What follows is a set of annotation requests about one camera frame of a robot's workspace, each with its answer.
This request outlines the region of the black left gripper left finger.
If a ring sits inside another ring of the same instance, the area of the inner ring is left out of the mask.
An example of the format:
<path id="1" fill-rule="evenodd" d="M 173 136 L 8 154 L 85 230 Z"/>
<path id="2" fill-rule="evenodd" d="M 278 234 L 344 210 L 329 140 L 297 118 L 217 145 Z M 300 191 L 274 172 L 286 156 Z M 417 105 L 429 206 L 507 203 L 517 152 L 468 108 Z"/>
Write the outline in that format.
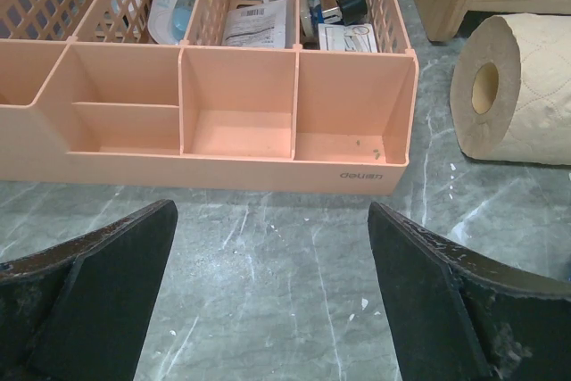
<path id="1" fill-rule="evenodd" d="M 1 265 L 3 380 L 131 380 L 178 222 L 160 200 Z"/>

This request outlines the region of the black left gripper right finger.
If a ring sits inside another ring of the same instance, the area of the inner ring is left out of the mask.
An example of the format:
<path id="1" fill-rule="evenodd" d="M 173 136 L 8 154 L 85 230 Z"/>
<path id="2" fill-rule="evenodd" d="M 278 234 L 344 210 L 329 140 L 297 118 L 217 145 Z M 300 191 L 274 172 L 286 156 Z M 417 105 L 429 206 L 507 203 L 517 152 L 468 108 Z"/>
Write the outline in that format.
<path id="1" fill-rule="evenodd" d="M 381 203 L 368 234 L 405 380 L 567 380 L 570 285 L 516 269 Z"/>

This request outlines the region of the brown paper towel roll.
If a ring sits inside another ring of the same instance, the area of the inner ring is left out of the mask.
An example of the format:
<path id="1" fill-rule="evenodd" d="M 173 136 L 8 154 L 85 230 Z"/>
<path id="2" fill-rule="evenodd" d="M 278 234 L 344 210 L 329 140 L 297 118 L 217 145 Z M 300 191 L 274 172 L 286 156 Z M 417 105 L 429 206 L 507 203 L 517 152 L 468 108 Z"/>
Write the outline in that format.
<path id="1" fill-rule="evenodd" d="M 461 151 L 484 161 L 570 163 L 570 19 L 493 15 L 464 45 L 450 106 Z"/>

